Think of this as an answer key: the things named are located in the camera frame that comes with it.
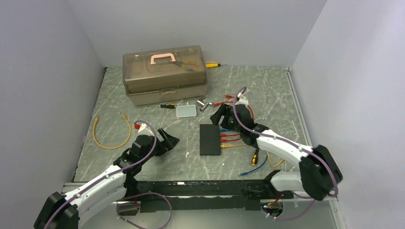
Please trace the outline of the black network switch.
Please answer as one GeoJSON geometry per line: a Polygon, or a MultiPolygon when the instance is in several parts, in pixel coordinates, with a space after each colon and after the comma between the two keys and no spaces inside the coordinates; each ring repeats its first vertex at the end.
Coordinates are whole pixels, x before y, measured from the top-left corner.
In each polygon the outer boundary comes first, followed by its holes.
{"type": "Polygon", "coordinates": [[[200,124],[200,156],[220,156],[220,128],[213,124],[200,124]]]}

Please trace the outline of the small white switch box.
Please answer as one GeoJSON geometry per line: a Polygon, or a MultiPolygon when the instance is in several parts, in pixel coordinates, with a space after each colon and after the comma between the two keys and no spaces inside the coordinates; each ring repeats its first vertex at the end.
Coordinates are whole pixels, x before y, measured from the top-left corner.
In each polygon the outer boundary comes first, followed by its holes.
{"type": "Polygon", "coordinates": [[[196,115],[196,105],[179,105],[176,107],[177,118],[195,117],[196,115]]]}

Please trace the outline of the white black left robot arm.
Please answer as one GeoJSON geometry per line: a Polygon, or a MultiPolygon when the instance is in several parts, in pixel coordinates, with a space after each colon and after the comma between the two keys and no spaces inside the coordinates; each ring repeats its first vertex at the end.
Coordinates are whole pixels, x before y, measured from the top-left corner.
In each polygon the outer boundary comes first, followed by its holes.
{"type": "Polygon", "coordinates": [[[99,211],[117,200],[132,200],[142,194],[135,175],[152,157],[172,150],[180,140],[158,129],[162,140],[153,132],[138,135],[112,165],[84,185],[61,194],[52,193],[35,223],[35,229],[78,229],[99,211]]]}

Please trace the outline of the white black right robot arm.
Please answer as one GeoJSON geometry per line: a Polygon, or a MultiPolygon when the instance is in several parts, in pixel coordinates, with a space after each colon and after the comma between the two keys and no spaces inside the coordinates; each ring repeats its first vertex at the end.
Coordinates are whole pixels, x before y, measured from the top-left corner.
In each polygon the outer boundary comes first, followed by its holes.
{"type": "Polygon", "coordinates": [[[305,192],[310,198],[323,200],[337,194],[343,175],[327,147],[296,143],[254,122],[245,105],[222,104],[210,116],[212,124],[237,132],[243,142],[255,149],[273,153],[288,162],[295,171],[276,171],[268,175],[263,192],[275,198],[283,191],[305,192]]]}

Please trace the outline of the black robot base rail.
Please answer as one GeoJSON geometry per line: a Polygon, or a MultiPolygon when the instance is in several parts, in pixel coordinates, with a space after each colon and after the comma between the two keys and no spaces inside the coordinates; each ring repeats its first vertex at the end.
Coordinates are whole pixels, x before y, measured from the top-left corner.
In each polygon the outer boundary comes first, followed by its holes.
{"type": "Polygon", "coordinates": [[[292,199],[290,191],[279,192],[269,178],[248,180],[138,181],[127,186],[124,200],[140,202],[140,211],[231,209],[260,210],[270,202],[292,199]],[[166,197],[171,203],[167,205],[166,197]]]}

